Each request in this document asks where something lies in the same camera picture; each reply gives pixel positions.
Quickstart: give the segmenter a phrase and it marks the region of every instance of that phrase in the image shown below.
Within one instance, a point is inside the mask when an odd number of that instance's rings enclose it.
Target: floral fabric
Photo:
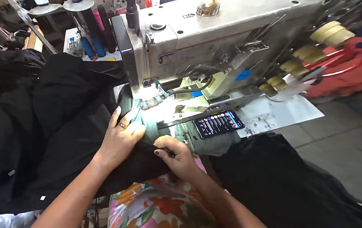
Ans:
[[[194,187],[175,179],[165,174],[111,195],[108,228],[218,227]]]

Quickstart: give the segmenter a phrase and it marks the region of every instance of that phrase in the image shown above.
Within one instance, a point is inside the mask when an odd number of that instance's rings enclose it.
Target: phone screen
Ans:
[[[196,119],[194,123],[201,138],[209,138],[244,128],[244,124],[234,111],[224,111],[212,116]]]

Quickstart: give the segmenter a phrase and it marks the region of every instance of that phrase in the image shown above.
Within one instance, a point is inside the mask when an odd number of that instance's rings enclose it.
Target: forearm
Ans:
[[[203,171],[197,171],[190,182],[223,227],[265,228],[256,216]]]
[[[77,228],[109,173],[93,159],[47,207],[32,228]]]

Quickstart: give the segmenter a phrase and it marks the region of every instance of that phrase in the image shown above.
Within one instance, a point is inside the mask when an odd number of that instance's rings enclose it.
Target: blue tape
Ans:
[[[201,92],[201,91],[191,92],[191,94],[192,94],[192,97],[202,96],[202,92]]]
[[[235,81],[246,80],[252,73],[253,71],[242,71],[236,76],[234,80]]]

